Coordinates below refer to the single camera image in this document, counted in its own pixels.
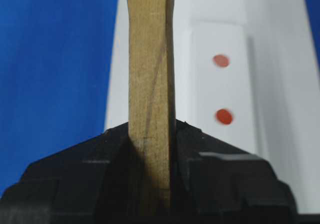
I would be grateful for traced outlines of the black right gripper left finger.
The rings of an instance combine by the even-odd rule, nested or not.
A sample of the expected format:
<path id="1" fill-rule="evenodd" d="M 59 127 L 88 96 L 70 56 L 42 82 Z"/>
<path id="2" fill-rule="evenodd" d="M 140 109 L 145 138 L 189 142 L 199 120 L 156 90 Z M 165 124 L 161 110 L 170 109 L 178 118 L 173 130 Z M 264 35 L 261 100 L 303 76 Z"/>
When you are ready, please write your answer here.
<path id="1" fill-rule="evenodd" d="M 127 213 L 128 125 L 31 163 L 1 198 L 1 223 L 144 223 Z"/>

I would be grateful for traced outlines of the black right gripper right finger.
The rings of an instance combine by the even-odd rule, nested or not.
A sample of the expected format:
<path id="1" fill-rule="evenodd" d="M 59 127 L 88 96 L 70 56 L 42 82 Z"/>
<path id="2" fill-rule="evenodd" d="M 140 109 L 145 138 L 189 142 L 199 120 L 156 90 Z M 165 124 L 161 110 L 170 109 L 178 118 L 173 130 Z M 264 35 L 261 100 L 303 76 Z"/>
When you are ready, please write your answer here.
<path id="1" fill-rule="evenodd" d="M 170 223 L 298 223 L 290 187 L 263 158 L 177 121 Z"/>

